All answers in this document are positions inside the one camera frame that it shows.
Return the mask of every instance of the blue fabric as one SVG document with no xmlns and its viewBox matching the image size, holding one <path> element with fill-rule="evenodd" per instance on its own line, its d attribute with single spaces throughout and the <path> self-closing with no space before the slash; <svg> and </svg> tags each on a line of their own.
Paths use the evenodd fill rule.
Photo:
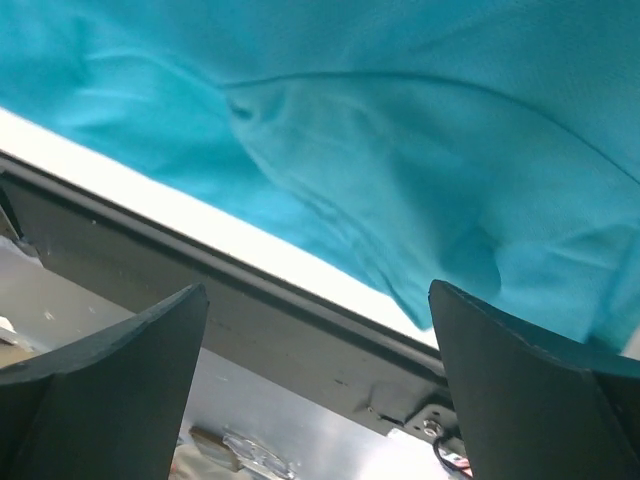
<svg viewBox="0 0 640 480">
<path fill-rule="evenodd" d="M 433 278 L 579 341 L 640 323 L 640 3 L 0 1 L 4 105 L 417 325 Z"/>
</svg>

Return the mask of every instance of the bolt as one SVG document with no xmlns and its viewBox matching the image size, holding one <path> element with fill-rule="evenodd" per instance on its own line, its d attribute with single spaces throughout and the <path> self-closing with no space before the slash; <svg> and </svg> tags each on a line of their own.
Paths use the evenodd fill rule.
<svg viewBox="0 0 640 480">
<path fill-rule="evenodd" d="M 441 437 L 444 433 L 444 428 L 435 420 L 424 421 L 424 434 L 429 438 Z"/>
</svg>

